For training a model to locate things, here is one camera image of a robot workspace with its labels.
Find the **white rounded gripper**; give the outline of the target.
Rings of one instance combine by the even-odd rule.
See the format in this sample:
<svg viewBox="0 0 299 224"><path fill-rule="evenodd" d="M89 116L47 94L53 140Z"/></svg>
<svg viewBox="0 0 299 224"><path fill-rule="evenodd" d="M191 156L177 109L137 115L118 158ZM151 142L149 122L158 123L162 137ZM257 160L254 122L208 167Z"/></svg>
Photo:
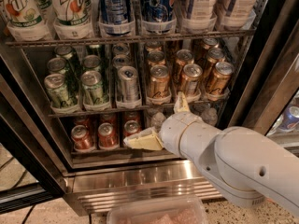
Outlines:
<svg viewBox="0 0 299 224"><path fill-rule="evenodd" d="M180 153L180 139L186 129L193 123L202 119L189 112L190 108L185 94L178 92L177 100L174 104L174 112L162 124L159 135L153 127L147 128L140 133L132 134L124 138L124 144L132 149L162 150L167 151L182 158Z"/></svg>

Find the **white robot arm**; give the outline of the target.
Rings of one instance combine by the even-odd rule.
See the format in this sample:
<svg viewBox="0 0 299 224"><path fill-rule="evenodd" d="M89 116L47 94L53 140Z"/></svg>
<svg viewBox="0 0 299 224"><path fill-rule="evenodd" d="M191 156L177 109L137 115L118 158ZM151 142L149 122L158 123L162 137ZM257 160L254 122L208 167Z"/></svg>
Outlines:
<svg viewBox="0 0 299 224"><path fill-rule="evenodd" d="M253 208L269 198L299 216L299 158L244 127L219 130L193 114L183 92L160 131L124 139L133 149L166 149L191 161L229 202Z"/></svg>

